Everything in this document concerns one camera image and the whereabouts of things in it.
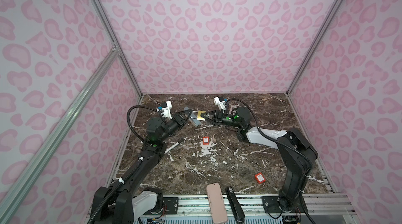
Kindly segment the brass padlock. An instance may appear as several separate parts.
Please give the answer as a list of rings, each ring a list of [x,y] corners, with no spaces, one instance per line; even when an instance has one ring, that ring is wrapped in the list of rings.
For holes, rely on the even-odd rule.
[[[202,114],[205,113],[205,111],[193,111],[191,118],[196,119],[198,121],[205,121],[205,118],[202,117]]]

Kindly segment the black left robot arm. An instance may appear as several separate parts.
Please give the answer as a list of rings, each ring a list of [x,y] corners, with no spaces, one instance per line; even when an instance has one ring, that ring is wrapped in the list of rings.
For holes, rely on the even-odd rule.
[[[181,130],[190,119],[192,110],[161,115],[148,120],[147,136],[132,166],[109,187],[100,187],[94,194],[89,224],[133,224],[147,212],[163,211],[163,192],[148,187],[138,196],[135,192],[150,171],[162,160],[167,150],[164,142]]]

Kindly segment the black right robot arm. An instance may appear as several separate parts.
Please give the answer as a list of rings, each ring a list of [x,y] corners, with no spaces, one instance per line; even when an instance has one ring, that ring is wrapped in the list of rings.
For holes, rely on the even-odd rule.
[[[202,113],[205,121],[215,126],[237,129],[239,141],[277,148],[287,169],[284,184],[278,193],[277,208],[291,212],[303,206],[303,193],[312,173],[318,153],[304,135],[296,128],[275,132],[263,129],[249,107],[238,107],[234,114],[225,110]]]

